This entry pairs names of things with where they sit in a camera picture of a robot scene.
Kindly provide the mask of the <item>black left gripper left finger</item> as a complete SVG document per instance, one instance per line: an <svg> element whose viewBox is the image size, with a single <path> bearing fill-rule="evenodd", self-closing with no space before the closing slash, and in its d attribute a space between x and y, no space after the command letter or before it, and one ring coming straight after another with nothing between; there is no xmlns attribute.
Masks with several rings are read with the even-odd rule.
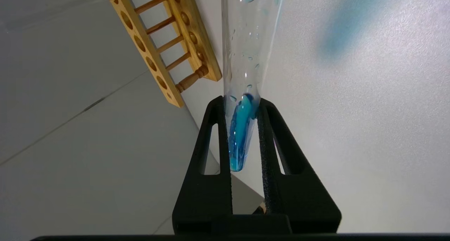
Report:
<svg viewBox="0 0 450 241"><path fill-rule="evenodd" d="M212 127L219 137L219 174L204 174ZM232 215L229 150L222 96L211 100L204 113L188 169L172 212L175 234L209 234L212 223Z"/></svg>

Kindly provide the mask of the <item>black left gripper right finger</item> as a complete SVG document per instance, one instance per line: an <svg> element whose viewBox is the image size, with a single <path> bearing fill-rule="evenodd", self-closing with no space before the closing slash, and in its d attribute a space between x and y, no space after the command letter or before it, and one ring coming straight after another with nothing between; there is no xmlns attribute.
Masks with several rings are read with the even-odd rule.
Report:
<svg viewBox="0 0 450 241"><path fill-rule="evenodd" d="M294 234L336 233L342 214L276 106L262 99L258 134L265 205L288 218Z"/></svg>

